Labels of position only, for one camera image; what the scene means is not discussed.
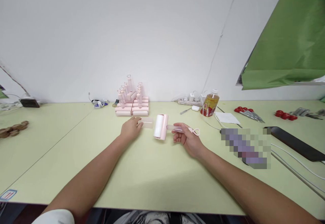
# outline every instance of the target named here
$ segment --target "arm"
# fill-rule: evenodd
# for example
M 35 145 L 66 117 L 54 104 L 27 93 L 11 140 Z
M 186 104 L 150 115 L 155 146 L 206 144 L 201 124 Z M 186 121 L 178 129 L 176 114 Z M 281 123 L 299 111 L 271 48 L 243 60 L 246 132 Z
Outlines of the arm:
M 201 162 L 237 200 L 256 223 L 320 223 L 295 202 L 252 175 L 240 170 L 208 150 L 200 138 L 183 123 L 182 133 L 174 133 L 174 143 Z
M 143 125 L 137 125 L 140 119 L 132 117 L 125 122 L 121 134 L 65 185 L 43 213 L 67 209 L 76 221 L 80 220 L 102 193 L 121 154 L 138 136 Z

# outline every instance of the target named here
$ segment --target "green cloth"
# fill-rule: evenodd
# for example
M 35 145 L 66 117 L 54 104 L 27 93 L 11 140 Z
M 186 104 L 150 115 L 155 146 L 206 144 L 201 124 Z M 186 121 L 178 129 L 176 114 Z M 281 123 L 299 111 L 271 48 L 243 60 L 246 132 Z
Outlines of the green cloth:
M 6 96 L 3 92 L 2 92 L 2 90 L 0 89 L 0 99 L 7 99 L 8 98 L 8 96 Z
M 242 74 L 243 90 L 325 75 L 325 0 L 279 0 Z

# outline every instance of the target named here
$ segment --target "sleeve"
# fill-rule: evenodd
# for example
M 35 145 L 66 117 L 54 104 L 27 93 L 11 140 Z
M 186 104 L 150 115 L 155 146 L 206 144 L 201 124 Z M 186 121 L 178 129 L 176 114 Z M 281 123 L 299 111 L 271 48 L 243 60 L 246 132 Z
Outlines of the sleeve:
M 70 211 L 65 209 L 57 209 L 46 212 L 39 217 L 32 224 L 74 224 L 73 215 Z

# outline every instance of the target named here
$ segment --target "black device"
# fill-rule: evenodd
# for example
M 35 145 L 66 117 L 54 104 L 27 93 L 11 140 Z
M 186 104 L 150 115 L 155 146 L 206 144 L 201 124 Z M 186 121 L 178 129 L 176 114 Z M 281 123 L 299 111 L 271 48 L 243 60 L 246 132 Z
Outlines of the black device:
M 20 99 L 19 101 L 23 105 L 23 107 L 28 107 L 28 108 L 40 107 L 40 105 L 37 103 L 35 99 Z
M 300 139 L 286 132 L 279 127 L 265 127 L 271 129 L 271 134 L 288 145 L 290 148 L 301 154 L 310 161 L 325 161 L 325 155 L 317 149 L 309 146 Z

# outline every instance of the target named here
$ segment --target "light green table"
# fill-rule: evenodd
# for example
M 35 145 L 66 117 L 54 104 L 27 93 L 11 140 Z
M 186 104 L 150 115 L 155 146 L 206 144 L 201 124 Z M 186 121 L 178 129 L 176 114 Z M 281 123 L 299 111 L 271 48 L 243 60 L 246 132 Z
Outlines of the light green table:
M 319 150 L 325 154 L 325 120 L 316 120 L 309 117 L 298 117 L 295 121 L 283 120 L 279 117 L 274 116 L 277 110 L 282 110 L 284 112 L 295 111 L 297 108 L 302 107 L 310 109 L 311 112 L 317 112 L 320 109 L 325 108 L 325 104 L 320 101 L 221 101 L 218 106 L 227 113 L 232 113 L 241 122 L 242 127 L 246 128 L 263 128 L 265 126 L 278 126 L 288 133 L 292 134 L 296 138 L 302 140 L 303 142 L 309 144 L 315 149 Z M 234 109 L 238 106 L 252 108 L 266 123 L 262 124 L 256 122 L 250 118 L 247 118 L 241 114 L 234 112 Z M 316 174 L 325 178 L 325 164 L 321 162 L 311 162 L 280 140 L 275 137 L 271 137 L 272 143 L 285 149 L 290 154 L 294 155 L 303 164 L 305 164 L 309 169 L 311 169 Z M 325 191 L 325 180 L 322 180 L 308 170 L 306 170 L 301 164 L 299 164 L 295 159 L 293 159 L 286 152 L 272 146 L 277 154 L 279 154 L 290 166 L 292 166 L 301 175 L 307 178 L 309 181 L 314 183 L 319 188 Z M 290 167 L 279 157 L 277 157 L 285 166 L 289 169 Z M 312 186 L 310 183 L 306 182 L 301 178 L 310 188 L 312 188 L 317 194 L 319 194 L 323 199 L 325 199 L 325 193 L 321 192 L 319 189 Z
M 15 137 L 0 139 L 0 193 L 94 109 L 90 103 L 44 104 L 0 113 L 0 128 L 29 121 Z
M 229 152 L 220 132 L 207 125 L 199 112 L 190 110 L 179 115 L 189 106 L 175 102 L 150 102 L 149 106 L 150 117 L 168 114 L 169 124 L 184 122 L 200 128 L 200 138 L 210 150 L 285 194 L 315 217 L 325 219 L 325 202 L 274 157 L 271 169 L 254 170 Z M 111 106 L 94 110 L 10 186 L 18 191 L 11 201 L 50 203 L 70 179 L 119 135 L 128 119 L 116 117 Z M 220 128 L 215 118 L 206 120 Z M 117 163 L 95 207 L 245 214 L 204 167 L 181 145 L 173 144 L 170 132 L 161 141 L 153 137 L 153 130 L 146 128 Z

